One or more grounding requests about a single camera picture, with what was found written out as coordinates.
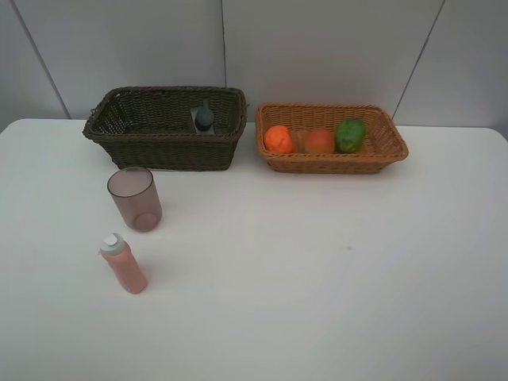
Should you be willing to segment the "orange mandarin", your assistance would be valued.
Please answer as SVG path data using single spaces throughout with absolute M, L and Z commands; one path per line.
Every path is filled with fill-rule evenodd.
M 294 142 L 290 130 L 285 125 L 274 125 L 264 134 L 264 145 L 270 153 L 291 154 Z

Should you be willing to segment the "round brown bread bun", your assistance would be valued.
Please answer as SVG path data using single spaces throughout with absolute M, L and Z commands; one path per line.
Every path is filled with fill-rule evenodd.
M 334 135 L 326 129 L 313 129 L 306 133 L 303 146 L 309 154 L 333 154 L 335 152 Z

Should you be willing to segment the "dark packaged bottle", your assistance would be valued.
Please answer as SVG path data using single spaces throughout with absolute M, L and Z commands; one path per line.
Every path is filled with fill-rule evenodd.
M 201 136 L 214 136 L 214 113 L 210 108 L 209 100 L 204 99 L 199 107 L 190 111 L 191 124 L 194 131 Z

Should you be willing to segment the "green lime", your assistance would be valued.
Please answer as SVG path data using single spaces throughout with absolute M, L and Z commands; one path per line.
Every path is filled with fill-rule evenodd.
M 366 126 L 361 119 L 344 119 L 335 133 L 337 150 L 343 153 L 357 152 L 364 142 L 365 135 Z

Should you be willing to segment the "translucent pink cup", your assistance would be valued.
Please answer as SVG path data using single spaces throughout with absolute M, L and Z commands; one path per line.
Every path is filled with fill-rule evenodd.
M 132 230 L 154 230 L 162 218 L 162 207 L 153 174 L 146 168 L 127 167 L 110 176 L 106 188 L 124 223 Z

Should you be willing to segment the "pink bottle white cap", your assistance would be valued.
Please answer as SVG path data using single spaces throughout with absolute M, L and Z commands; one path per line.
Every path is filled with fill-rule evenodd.
M 143 271 L 124 238 L 111 233 L 102 240 L 99 254 L 109 264 L 119 284 L 130 294 L 139 294 L 148 285 Z

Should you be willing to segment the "orange wicker basket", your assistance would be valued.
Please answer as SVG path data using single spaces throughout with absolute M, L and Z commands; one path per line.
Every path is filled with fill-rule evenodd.
M 305 135 L 315 128 L 334 133 L 348 118 L 360 119 L 366 134 L 354 153 L 311 154 L 304 149 Z M 294 152 L 272 153 L 264 134 L 274 125 L 289 129 Z M 391 117 L 374 105 L 345 105 L 302 102 L 266 102 L 256 111 L 256 147 L 274 171 L 303 174 L 376 174 L 409 155 L 406 142 Z

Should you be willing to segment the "dark brown wicker basket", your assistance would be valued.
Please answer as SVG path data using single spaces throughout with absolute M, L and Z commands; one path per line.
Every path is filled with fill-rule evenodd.
M 191 110 L 204 99 L 214 136 L 198 135 L 191 124 Z M 246 122 L 244 93 L 234 87 L 119 87 L 91 111 L 83 135 L 119 168 L 224 171 Z

